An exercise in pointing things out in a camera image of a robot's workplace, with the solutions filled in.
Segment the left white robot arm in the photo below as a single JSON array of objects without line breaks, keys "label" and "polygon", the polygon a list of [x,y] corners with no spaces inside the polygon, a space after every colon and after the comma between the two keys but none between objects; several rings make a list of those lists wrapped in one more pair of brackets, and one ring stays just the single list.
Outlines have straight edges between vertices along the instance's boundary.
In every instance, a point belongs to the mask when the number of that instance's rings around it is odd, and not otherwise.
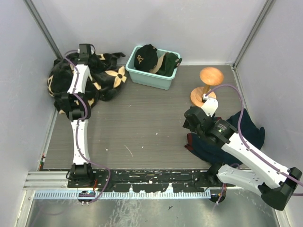
[{"label": "left white robot arm", "polygon": [[93,52],[91,44],[79,44],[76,64],[67,56],[64,59],[73,67],[71,84],[62,97],[63,110],[70,120],[73,134],[73,159],[69,171],[70,183],[80,187],[90,187],[94,184],[95,176],[89,159],[87,129],[91,116],[91,107],[85,97],[85,90],[90,70],[89,58]]}]

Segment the teal plastic bin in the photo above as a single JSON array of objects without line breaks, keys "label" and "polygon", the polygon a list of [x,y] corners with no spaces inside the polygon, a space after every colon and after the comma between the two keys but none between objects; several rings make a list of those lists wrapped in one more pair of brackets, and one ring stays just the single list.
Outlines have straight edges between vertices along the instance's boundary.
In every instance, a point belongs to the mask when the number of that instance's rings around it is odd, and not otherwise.
[{"label": "teal plastic bin", "polygon": [[168,90],[170,88],[173,79],[175,78],[178,68],[175,68],[173,70],[173,73],[170,77],[137,70],[134,66],[135,53],[141,47],[142,45],[137,45],[134,47],[125,65],[125,70],[128,71],[132,82],[150,86],[150,87],[156,87],[156,88]]}]

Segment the black floral fleece blanket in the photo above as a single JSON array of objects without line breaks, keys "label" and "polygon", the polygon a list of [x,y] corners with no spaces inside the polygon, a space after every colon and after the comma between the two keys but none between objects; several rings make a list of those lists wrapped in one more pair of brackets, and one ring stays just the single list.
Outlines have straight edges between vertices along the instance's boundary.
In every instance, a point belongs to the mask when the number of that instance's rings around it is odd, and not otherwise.
[{"label": "black floral fleece blanket", "polygon": [[[66,59],[56,59],[47,81],[48,93],[54,98],[54,106],[60,114],[65,113],[62,95],[71,86],[79,54],[74,52]],[[117,61],[125,57],[122,52],[92,54],[88,66],[90,74],[85,88],[85,98],[93,108],[99,100],[113,99],[127,80],[125,66],[118,66]]]}]

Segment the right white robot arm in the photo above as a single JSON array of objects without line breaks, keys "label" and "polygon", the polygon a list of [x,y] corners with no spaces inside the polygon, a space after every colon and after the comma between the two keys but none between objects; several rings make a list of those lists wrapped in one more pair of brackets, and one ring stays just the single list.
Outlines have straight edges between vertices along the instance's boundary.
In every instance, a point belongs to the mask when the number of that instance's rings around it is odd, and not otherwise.
[{"label": "right white robot arm", "polygon": [[232,155],[251,169],[246,172],[226,162],[212,164],[207,179],[212,186],[233,184],[260,196],[270,207],[283,211],[294,195],[302,172],[288,168],[269,158],[240,134],[240,128],[222,119],[215,119],[218,102],[209,98],[202,107],[191,106],[185,113],[183,127],[200,140]]}]

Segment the wooden hat stand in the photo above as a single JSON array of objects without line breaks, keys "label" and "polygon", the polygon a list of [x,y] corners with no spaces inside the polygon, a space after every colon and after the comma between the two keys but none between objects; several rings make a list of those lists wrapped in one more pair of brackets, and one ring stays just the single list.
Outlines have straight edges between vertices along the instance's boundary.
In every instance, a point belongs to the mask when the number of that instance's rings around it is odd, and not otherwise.
[{"label": "wooden hat stand", "polygon": [[190,100],[193,105],[201,107],[204,104],[203,95],[209,92],[211,87],[222,84],[224,75],[217,68],[206,67],[200,71],[199,76],[205,85],[193,89],[190,94]]}]

